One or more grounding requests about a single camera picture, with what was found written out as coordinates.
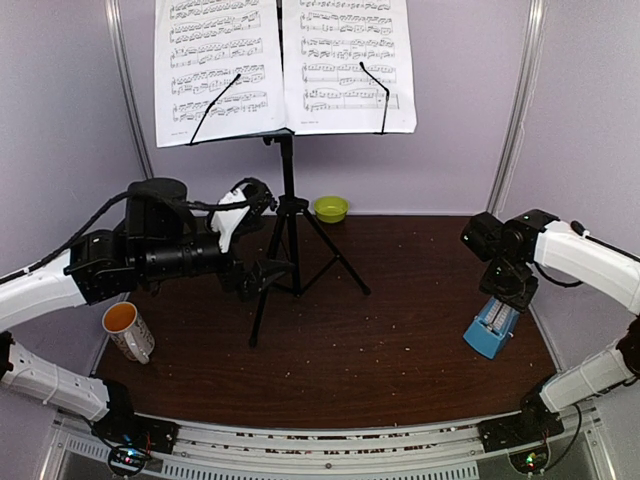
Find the black folding music stand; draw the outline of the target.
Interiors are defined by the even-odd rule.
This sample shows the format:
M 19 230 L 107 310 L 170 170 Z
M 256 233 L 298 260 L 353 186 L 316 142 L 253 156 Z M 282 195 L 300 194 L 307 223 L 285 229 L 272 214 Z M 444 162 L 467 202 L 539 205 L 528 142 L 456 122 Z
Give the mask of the black folding music stand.
M 270 288 L 277 288 L 296 298 L 301 297 L 312 285 L 314 285 L 329 269 L 340 263 L 349 273 L 351 278 L 359 286 L 366 296 L 371 294 L 371 289 L 356 272 L 354 267 L 344 257 L 339 248 L 333 243 L 328 234 L 322 229 L 319 221 L 314 217 L 309 209 L 309 201 L 295 195 L 294 167 L 293 167 L 293 138 L 294 133 L 288 129 L 281 129 L 275 132 L 267 132 L 261 135 L 263 143 L 267 146 L 277 144 L 280 146 L 280 156 L 282 160 L 284 194 L 275 198 L 276 212 L 275 226 L 271 235 L 267 250 L 267 259 L 289 261 L 295 265 L 295 269 L 278 279 L 266 291 L 264 291 L 258 302 L 256 315 L 249 337 L 249 346 L 254 348 L 258 344 L 259 332 L 267 303 Z M 229 206 L 218 206 L 203 202 L 191 202 L 189 208 L 192 210 L 204 211 L 207 213 L 216 210 L 228 210 L 233 207 L 242 207 L 245 203 L 236 203 Z M 303 284 L 300 273 L 300 254 L 297 218 L 304 217 L 315 233 L 331 250 L 333 257 L 318 273 Z

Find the blue metronome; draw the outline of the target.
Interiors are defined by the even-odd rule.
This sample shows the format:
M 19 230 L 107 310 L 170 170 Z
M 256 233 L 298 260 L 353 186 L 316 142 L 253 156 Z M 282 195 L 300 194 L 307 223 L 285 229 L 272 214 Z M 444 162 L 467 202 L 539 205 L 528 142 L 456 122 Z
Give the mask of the blue metronome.
M 491 297 L 474 317 L 463 339 L 480 355 L 494 359 L 513 337 L 519 317 L 516 309 Z

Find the sheet music page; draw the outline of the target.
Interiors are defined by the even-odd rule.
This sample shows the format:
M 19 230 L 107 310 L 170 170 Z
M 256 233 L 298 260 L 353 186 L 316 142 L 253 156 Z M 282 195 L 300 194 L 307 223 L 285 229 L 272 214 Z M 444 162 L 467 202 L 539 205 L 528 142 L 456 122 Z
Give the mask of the sheet music page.
M 154 108 L 159 148 L 284 128 L 276 2 L 156 2 Z
M 284 1 L 286 118 L 297 135 L 412 134 L 404 1 Z

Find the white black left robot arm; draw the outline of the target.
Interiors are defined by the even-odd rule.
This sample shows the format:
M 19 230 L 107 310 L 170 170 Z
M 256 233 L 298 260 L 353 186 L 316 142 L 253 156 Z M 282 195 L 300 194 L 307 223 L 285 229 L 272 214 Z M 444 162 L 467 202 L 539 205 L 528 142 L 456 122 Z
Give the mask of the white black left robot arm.
M 246 267 L 232 241 L 262 226 L 274 208 L 255 178 L 216 204 L 190 201 L 186 185 L 152 178 L 115 195 L 61 247 L 1 279 L 1 384 L 89 421 L 108 440 L 133 444 L 149 432 L 119 382 L 76 374 L 28 351 L 11 328 L 66 308 L 94 305 L 167 280 L 214 274 L 243 300 L 292 271 L 291 263 Z

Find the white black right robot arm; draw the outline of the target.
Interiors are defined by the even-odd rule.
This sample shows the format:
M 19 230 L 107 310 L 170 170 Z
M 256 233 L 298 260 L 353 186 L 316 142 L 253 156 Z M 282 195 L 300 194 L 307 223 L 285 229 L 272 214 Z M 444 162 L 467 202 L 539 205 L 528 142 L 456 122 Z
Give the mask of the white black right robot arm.
M 506 222 L 489 212 L 473 216 L 461 240 L 487 268 L 479 289 L 489 300 L 463 338 L 493 359 L 511 338 L 548 269 L 569 276 L 567 288 L 586 284 L 639 313 L 639 259 L 590 235 L 578 221 L 533 209 Z M 487 451 L 513 448 L 559 435 L 561 411 L 639 378 L 639 323 L 580 365 L 538 383 L 517 414 L 479 424 Z

